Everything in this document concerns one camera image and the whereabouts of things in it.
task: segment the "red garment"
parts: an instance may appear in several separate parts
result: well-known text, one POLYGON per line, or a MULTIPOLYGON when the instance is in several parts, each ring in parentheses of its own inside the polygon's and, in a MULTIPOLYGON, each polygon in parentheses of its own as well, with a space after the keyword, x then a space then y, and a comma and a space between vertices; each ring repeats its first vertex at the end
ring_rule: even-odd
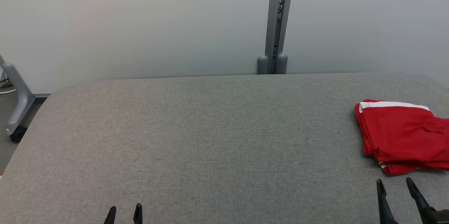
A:
POLYGON ((376 100, 356 104, 355 111, 363 152, 374 155, 385 173, 449 169, 449 119, 424 106, 376 100))

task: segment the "white cable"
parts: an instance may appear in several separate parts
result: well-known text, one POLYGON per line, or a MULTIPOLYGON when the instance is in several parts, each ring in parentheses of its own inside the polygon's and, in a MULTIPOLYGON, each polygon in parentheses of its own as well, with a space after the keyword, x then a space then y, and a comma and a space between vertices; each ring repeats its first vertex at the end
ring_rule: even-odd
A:
POLYGON ((4 91, 4 92, 1 92, 0 94, 14 93, 15 91, 17 91, 17 90, 14 89, 14 90, 11 90, 11 91, 4 91))

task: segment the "caster wheel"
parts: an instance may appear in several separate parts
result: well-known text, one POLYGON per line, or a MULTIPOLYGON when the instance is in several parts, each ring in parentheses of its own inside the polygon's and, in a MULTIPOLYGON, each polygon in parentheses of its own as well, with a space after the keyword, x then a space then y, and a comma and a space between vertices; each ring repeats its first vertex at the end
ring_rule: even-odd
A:
POLYGON ((15 143, 19 143, 22 140, 22 137, 24 136, 25 132, 27 132, 26 127, 22 127, 21 125, 16 128, 14 133, 9 136, 11 138, 11 141, 15 143))

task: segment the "folded clothing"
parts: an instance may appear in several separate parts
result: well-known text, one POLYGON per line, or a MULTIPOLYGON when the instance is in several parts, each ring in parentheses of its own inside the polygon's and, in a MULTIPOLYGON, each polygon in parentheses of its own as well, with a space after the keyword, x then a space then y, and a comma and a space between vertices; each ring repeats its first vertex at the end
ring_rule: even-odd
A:
POLYGON ((425 106, 364 100, 355 106, 363 152, 383 171, 399 175, 422 169, 449 170, 449 119, 425 106))

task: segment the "gray floor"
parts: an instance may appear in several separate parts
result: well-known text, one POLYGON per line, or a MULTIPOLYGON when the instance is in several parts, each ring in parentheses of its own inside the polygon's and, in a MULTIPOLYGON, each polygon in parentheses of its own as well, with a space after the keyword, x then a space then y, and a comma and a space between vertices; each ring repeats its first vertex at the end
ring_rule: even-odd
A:
MULTIPOLYGON (((0 129, 3 130, 17 104, 17 93, 0 95, 0 129)), ((33 104, 21 125, 28 127, 39 110, 40 104, 33 104)), ((11 157, 19 144, 13 143, 9 136, 0 134, 0 171, 5 171, 11 157)))

